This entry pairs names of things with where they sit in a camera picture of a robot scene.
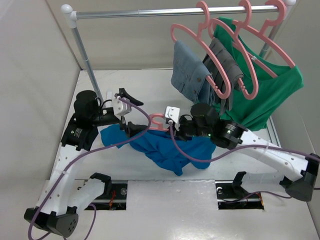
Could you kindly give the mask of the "blue t shirt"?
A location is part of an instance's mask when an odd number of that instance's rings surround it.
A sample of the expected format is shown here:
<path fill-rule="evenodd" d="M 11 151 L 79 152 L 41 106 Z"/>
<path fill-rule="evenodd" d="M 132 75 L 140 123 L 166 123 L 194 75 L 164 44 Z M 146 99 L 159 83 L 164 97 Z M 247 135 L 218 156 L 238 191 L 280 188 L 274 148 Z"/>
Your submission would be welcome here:
<path fill-rule="evenodd" d="M 102 144 L 107 147 L 128 140 L 119 125 L 114 124 L 100 131 Z M 188 141 L 175 140 L 178 147 L 187 155 L 198 160 L 209 160 L 216 150 L 211 140 L 207 137 L 192 137 Z M 145 154 L 158 167 L 172 171 L 177 176 L 183 174 L 183 167 L 192 164 L 195 168 L 205 170 L 209 162 L 197 162 L 182 155 L 175 147 L 171 137 L 164 131 L 148 130 L 140 138 L 129 143 L 132 149 Z"/>

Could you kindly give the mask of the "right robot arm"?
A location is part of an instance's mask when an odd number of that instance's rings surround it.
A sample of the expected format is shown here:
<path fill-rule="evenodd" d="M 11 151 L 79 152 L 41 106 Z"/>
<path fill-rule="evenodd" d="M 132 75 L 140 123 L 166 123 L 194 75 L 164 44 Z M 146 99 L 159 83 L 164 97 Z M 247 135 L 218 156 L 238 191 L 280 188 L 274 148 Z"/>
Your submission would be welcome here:
<path fill-rule="evenodd" d="M 176 139 L 187 141 L 192 137 L 208 137 L 214 145 L 227 150 L 222 155 L 209 159 L 210 163 L 241 151 L 242 154 L 275 169 L 275 172 L 255 174 L 238 172 L 231 184 L 231 191 L 235 196 L 243 197 L 249 192 L 247 182 L 258 182 L 279 185 L 289 197 L 296 200 L 312 200 L 320 165 L 318 155 L 274 145 L 241 124 L 220 119 L 218 112 L 206 103 L 193 105 L 190 119 L 181 115 L 178 107 L 167 106 L 164 118 L 169 124 L 173 142 Z"/>

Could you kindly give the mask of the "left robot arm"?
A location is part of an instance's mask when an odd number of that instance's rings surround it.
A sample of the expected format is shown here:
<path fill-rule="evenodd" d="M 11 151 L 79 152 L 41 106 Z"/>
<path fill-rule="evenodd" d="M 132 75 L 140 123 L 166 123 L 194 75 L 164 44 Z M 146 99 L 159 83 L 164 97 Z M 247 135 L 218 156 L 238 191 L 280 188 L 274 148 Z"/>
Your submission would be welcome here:
<path fill-rule="evenodd" d="M 69 238 L 79 221 L 79 213 L 85 210 L 94 199 L 107 198 L 112 191 L 112 179 L 102 173 L 94 173 L 86 184 L 72 192 L 74 181 L 85 156 L 98 152 L 92 149 L 97 138 L 98 127 L 118 124 L 130 138 L 127 144 L 141 136 L 149 126 L 126 122 L 125 115 L 132 108 L 140 111 L 148 120 L 149 115 L 141 109 L 143 102 L 130 96 L 120 88 L 108 99 L 110 107 L 105 108 L 93 90 L 79 92 L 73 103 L 74 114 L 71 116 L 61 138 L 57 163 L 51 173 L 47 187 L 41 193 L 35 207 L 27 208 L 24 219 L 29 222 L 28 238 L 32 239 L 32 229 L 45 231 Z"/>

